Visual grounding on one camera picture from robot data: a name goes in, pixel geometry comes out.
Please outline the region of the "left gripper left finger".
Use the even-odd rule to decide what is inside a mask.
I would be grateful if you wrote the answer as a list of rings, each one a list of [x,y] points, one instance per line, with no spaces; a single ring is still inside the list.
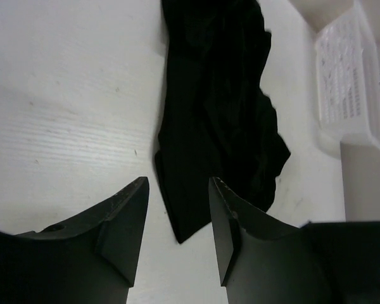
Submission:
[[[125,303],[148,200],[149,181],[138,177],[41,232],[0,232],[0,303]]]

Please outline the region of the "black tank top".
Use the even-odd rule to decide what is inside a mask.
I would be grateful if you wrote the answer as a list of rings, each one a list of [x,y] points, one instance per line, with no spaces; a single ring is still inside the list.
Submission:
[[[179,243],[211,221],[208,181],[267,211],[290,157],[260,87],[272,36],[256,1],[163,1],[166,95],[155,166]]]

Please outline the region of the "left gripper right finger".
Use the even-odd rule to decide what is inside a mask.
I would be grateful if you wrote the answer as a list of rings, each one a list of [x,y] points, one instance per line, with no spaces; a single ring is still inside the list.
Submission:
[[[209,202],[229,303],[380,303],[380,222],[293,227],[216,177]]]

